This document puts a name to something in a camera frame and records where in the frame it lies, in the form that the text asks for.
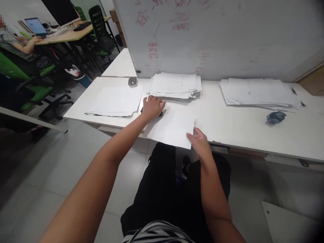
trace sneaker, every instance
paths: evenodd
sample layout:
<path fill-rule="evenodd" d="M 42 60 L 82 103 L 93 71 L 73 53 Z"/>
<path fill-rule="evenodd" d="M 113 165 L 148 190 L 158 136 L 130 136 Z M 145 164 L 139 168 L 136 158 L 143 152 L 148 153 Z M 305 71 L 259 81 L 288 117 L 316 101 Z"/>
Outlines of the sneaker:
<path fill-rule="evenodd" d="M 186 177 L 185 179 L 187 179 L 189 175 L 189 167 L 191 165 L 189 156 L 185 155 L 182 158 L 181 163 L 182 163 L 182 174 Z"/>

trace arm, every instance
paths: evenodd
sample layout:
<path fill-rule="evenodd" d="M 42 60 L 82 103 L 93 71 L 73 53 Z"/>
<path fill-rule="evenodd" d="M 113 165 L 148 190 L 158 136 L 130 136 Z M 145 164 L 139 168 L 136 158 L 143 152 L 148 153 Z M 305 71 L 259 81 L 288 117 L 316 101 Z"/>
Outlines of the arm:
<path fill-rule="evenodd" d="M 21 51 L 22 53 L 26 55 L 30 55 L 33 53 L 34 48 L 35 48 L 35 43 L 40 42 L 42 38 L 38 36 L 34 36 L 28 43 L 27 45 L 23 46 L 18 42 L 12 43 L 12 46 Z"/>
<path fill-rule="evenodd" d="M 118 166 L 144 127 L 163 111 L 165 102 L 144 99 L 143 113 L 113 136 L 56 213 L 41 242 L 93 242 L 115 182 Z"/>
<path fill-rule="evenodd" d="M 201 202 L 208 229 L 214 242 L 245 242 L 232 223 L 231 211 L 219 180 L 216 164 L 207 137 L 194 128 L 195 135 L 187 133 L 201 162 Z"/>

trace paper stack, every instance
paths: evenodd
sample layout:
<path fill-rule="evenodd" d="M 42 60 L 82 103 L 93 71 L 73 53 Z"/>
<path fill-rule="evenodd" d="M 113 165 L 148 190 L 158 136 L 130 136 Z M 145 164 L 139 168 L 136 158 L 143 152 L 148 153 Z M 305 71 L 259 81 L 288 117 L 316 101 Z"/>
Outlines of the paper stack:
<path fill-rule="evenodd" d="M 151 78 L 148 94 L 185 102 L 202 91 L 201 77 L 196 74 L 160 73 Z"/>
<path fill-rule="evenodd" d="M 273 79 L 222 79 L 225 104 L 251 106 L 296 113 L 304 106 L 292 88 Z"/>
<path fill-rule="evenodd" d="M 140 87 L 104 88 L 85 114 L 131 116 L 138 109 L 142 92 Z"/>

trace keyboard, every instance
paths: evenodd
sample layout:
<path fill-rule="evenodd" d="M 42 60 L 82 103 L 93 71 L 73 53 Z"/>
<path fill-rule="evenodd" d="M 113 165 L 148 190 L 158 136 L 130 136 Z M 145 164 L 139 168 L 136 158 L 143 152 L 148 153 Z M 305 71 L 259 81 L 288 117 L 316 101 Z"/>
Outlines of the keyboard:
<path fill-rule="evenodd" d="M 80 31 L 80 30 L 84 30 L 86 27 L 88 27 L 89 25 L 91 25 L 91 22 L 85 22 L 80 24 L 77 28 L 75 28 L 73 31 Z"/>

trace striped shirt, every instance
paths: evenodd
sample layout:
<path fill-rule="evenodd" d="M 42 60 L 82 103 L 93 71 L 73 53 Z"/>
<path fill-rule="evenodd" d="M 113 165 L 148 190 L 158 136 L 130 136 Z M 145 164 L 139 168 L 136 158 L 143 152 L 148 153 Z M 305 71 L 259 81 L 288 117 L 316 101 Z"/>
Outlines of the striped shirt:
<path fill-rule="evenodd" d="M 128 232 L 122 243 L 194 243 L 180 228 L 166 222 L 153 221 L 137 231 Z"/>

